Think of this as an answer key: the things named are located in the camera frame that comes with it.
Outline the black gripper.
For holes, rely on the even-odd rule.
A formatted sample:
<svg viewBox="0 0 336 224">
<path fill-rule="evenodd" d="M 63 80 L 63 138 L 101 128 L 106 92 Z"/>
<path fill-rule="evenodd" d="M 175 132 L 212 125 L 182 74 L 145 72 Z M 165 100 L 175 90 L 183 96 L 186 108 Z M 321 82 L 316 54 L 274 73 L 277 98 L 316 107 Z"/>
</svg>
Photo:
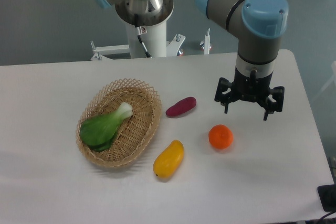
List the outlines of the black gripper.
<svg viewBox="0 0 336 224">
<path fill-rule="evenodd" d="M 224 107 L 225 114 L 228 113 L 229 104 L 238 100 L 259 102 L 265 110 L 263 120 L 266 121 L 268 115 L 282 112 L 285 97 L 285 87 L 269 87 L 272 74 L 257 78 L 254 70 L 245 76 L 236 68 L 233 82 L 223 77 L 219 79 L 214 100 Z"/>
</svg>

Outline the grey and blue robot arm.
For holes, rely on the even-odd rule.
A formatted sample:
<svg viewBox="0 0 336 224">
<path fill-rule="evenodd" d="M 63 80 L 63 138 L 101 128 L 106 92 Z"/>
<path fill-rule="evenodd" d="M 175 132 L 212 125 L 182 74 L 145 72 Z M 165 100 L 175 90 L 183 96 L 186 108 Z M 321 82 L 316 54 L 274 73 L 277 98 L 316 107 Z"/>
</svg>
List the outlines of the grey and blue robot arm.
<svg viewBox="0 0 336 224">
<path fill-rule="evenodd" d="M 166 21 L 172 0 L 95 0 L 114 6 L 126 23 L 132 58 L 166 57 Z M 195 0 L 209 20 L 238 39 L 233 81 L 220 78 L 215 101 L 225 108 L 238 100 L 259 104 L 265 114 L 281 112 L 285 89 L 270 87 L 282 35 L 287 28 L 286 0 Z"/>
</svg>

